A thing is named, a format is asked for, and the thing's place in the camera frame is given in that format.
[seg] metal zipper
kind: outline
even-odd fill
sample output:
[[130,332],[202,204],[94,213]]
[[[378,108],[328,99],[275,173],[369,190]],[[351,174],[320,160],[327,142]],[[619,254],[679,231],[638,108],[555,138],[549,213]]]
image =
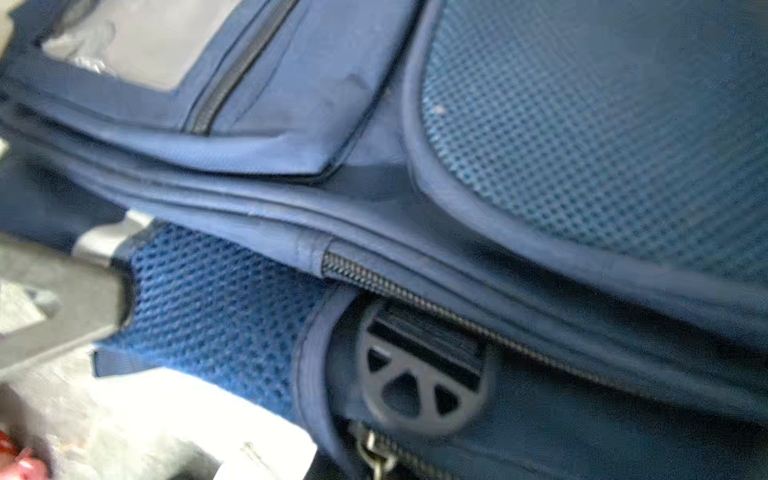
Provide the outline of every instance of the metal zipper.
[[264,26],[259,30],[248,49],[244,51],[235,61],[234,65],[224,75],[216,85],[214,91],[205,99],[202,108],[200,108],[191,133],[198,135],[207,135],[210,128],[219,114],[221,107],[232,91],[240,84],[245,74],[250,70],[256,60],[259,59],[264,49],[270,43],[280,27],[285,22],[288,14],[299,0],[280,0],[275,8],[269,13],[269,17],[264,22]]
[[357,449],[372,471],[372,480],[385,480],[395,465],[407,468],[419,478],[459,480],[459,477],[439,470],[433,464],[406,451],[394,440],[362,424],[357,425]]
[[324,276],[327,276],[326,273],[333,273],[336,276],[342,277],[347,282],[357,285],[365,290],[369,290],[371,292],[378,293],[379,295],[408,303],[409,305],[414,306],[419,310],[423,310],[437,316],[438,318],[454,323],[463,329],[485,337],[494,343],[513,350],[542,365],[561,370],[562,372],[566,372],[569,375],[588,380],[598,385],[607,386],[612,389],[620,390],[622,392],[641,396],[647,399],[654,399],[653,396],[649,396],[645,392],[640,392],[631,387],[618,384],[609,379],[605,379],[596,373],[587,372],[570,366],[567,363],[560,362],[559,360],[552,359],[551,357],[537,352],[520,342],[509,339],[491,329],[485,328],[484,326],[462,318],[459,314],[453,313],[451,310],[448,310],[443,306],[430,302],[424,297],[403,288],[391,280],[387,280],[385,277],[380,276],[378,273],[368,270],[359,263],[347,260],[346,258],[341,257],[336,253],[326,252],[323,255],[322,270]]

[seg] zipper pull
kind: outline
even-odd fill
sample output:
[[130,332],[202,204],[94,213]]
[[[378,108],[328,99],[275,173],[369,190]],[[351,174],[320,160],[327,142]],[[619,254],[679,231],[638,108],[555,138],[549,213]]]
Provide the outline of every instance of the zipper pull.
[[371,468],[372,480],[386,480],[397,465],[397,455],[382,447],[378,435],[371,430],[357,437],[357,452]]

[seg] clear plastic window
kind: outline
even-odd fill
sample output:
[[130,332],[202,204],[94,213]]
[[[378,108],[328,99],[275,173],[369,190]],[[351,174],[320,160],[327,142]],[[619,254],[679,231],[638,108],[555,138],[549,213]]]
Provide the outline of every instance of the clear plastic window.
[[74,0],[45,53],[159,91],[175,89],[240,0]]

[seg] padded back panel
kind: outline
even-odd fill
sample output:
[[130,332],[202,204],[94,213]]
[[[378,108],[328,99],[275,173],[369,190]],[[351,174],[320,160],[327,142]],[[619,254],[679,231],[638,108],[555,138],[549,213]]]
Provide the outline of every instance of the padded back panel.
[[768,13],[734,0],[446,0],[439,160],[534,229],[768,283]]
[[138,250],[131,268],[134,318],[106,346],[295,420],[293,347],[329,283],[178,225]]

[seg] blue nylon fabric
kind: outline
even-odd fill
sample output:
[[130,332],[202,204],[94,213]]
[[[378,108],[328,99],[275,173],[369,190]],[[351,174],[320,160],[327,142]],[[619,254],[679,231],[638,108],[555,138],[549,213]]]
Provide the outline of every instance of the blue nylon fabric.
[[768,17],[750,2],[446,0],[435,154],[538,232],[768,283]]
[[459,478],[757,480],[768,474],[758,425],[648,402],[508,357],[480,417],[436,441],[379,425],[356,382],[355,350],[332,341],[332,410],[392,435]]
[[84,135],[161,161],[238,174],[318,174],[375,101],[418,0],[302,0],[227,95],[210,136],[189,131],[266,18],[243,0],[180,87],[158,92],[46,57],[39,38],[63,0],[30,0],[0,65],[2,90]]
[[106,347],[296,421],[293,349],[330,283],[173,224],[133,254],[131,269],[134,318]]
[[24,154],[11,153],[0,161],[2,232],[69,254],[80,235],[124,217],[124,208]]

